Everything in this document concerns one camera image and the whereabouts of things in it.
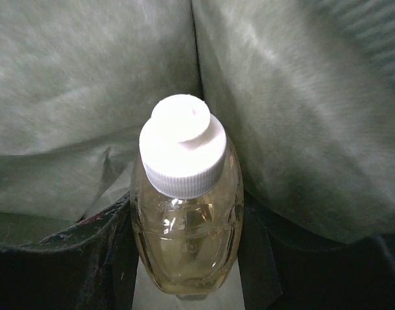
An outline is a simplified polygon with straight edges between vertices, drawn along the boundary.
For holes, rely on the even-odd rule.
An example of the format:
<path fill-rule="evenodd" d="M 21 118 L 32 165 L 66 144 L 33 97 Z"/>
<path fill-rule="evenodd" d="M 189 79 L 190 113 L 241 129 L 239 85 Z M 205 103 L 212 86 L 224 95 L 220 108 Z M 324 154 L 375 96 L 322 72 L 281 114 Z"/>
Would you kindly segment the green canvas bag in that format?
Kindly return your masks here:
<path fill-rule="evenodd" d="M 118 200 L 177 93 L 277 214 L 345 243 L 395 233 L 395 1 L 0 1 L 0 242 Z"/>

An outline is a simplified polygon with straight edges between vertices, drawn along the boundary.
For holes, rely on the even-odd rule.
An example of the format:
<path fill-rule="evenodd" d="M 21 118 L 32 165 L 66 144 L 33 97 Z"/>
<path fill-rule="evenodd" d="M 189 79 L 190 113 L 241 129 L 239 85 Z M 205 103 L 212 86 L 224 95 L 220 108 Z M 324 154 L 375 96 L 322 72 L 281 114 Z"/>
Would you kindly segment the amber bottle white cap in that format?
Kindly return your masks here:
<path fill-rule="evenodd" d="M 130 209 L 140 259 L 159 290 L 200 300 L 222 286 L 242 232 L 242 173 L 200 98 L 175 94 L 154 107 L 140 131 Z"/>

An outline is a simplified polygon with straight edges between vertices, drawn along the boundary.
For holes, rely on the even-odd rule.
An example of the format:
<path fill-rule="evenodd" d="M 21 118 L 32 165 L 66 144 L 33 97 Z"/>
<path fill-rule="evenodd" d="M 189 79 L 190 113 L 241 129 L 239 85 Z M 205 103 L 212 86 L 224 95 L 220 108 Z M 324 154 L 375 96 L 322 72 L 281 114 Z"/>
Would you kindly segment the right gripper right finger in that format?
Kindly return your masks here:
<path fill-rule="evenodd" d="M 395 309 L 395 234 L 334 242 L 246 194 L 238 259 L 246 309 Z"/>

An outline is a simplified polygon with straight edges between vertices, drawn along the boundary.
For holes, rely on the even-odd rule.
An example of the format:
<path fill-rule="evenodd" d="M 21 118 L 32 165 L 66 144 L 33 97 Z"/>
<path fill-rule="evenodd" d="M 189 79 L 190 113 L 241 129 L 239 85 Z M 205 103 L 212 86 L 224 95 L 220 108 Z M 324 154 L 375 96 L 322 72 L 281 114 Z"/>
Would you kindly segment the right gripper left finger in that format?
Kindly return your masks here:
<path fill-rule="evenodd" d="M 131 309 L 130 196 L 38 243 L 0 242 L 0 309 Z"/>

